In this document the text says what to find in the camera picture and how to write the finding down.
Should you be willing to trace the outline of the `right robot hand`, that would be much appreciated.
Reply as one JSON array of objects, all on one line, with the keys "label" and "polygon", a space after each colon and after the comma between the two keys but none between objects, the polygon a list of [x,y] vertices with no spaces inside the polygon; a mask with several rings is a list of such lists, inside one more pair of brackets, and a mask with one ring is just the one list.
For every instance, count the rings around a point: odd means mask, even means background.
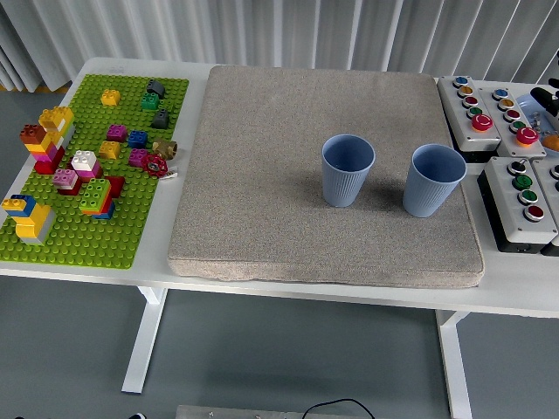
[{"label": "right robot hand", "polygon": [[558,79],[550,78],[549,85],[556,89],[555,93],[550,93],[542,87],[534,87],[530,91],[532,98],[541,105],[552,117],[558,118]]}]

